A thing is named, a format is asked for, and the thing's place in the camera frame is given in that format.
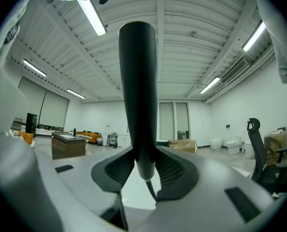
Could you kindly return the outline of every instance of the office chair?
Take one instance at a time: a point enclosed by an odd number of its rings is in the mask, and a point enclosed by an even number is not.
[[[256,165],[251,177],[270,194],[287,192],[287,162],[281,163],[287,148],[277,150],[279,158],[276,165],[266,166],[267,150],[259,133],[260,122],[256,118],[249,118],[247,131],[255,152]]]

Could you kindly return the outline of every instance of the black slot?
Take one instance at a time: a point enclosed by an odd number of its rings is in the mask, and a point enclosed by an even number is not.
[[[68,171],[68,170],[73,169],[73,168],[74,167],[71,165],[65,165],[65,166],[57,167],[57,168],[55,168],[55,170],[57,173],[61,173],[61,172],[65,172],[65,171]]]
[[[260,214],[259,209],[238,187],[226,189],[225,192],[246,223]]]

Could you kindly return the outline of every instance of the fluorescent ceiling light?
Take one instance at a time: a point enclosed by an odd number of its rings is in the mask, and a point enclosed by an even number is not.
[[[260,26],[257,28],[251,39],[247,41],[247,43],[244,45],[243,49],[245,52],[247,52],[251,46],[254,44],[254,42],[258,39],[258,37],[261,35],[261,33],[265,30],[266,25],[264,22],[260,24]]]
[[[80,94],[77,94],[76,92],[74,92],[74,91],[72,91],[72,90],[70,90],[70,89],[68,89],[67,91],[70,92],[70,93],[72,93],[72,94],[74,94],[74,95],[76,95],[76,96],[78,96],[78,97],[80,97],[80,98],[82,98],[82,99],[85,99],[84,96],[82,96],[82,95],[80,95]]]
[[[220,80],[219,77],[216,77],[215,79],[212,80],[212,82],[210,82],[201,92],[200,94],[203,94],[204,92],[206,92],[208,89],[210,89],[214,84],[216,84],[218,81]]]
[[[43,76],[47,76],[46,73],[42,72],[40,69],[36,68],[34,65],[32,65],[30,62],[28,62],[27,60],[23,60],[23,62],[29,66],[30,68],[32,68],[33,70],[35,70],[36,72],[38,72],[40,75],[43,75]]]
[[[91,23],[92,27],[94,28],[95,32],[97,33],[98,36],[101,36],[106,33],[106,28],[102,21],[100,20],[100,17],[94,8],[94,5],[92,4],[91,1],[89,0],[77,0],[79,3],[80,7],[84,11],[84,13],[87,16],[87,19]]]

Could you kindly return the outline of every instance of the wooden desk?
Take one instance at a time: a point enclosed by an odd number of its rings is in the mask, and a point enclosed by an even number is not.
[[[54,132],[54,133],[56,133],[56,134],[69,134],[69,135],[70,135],[69,131],[60,131],[60,130],[55,130],[55,132]]]
[[[85,138],[64,137],[59,133],[52,133],[52,136],[51,150],[53,160],[86,155]]]

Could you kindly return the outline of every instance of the black pole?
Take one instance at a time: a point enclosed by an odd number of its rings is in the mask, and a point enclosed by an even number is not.
[[[119,53],[124,104],[138,171],[144,180],[154,175],[158,67],[154,28],[131,22],[119,31]]]

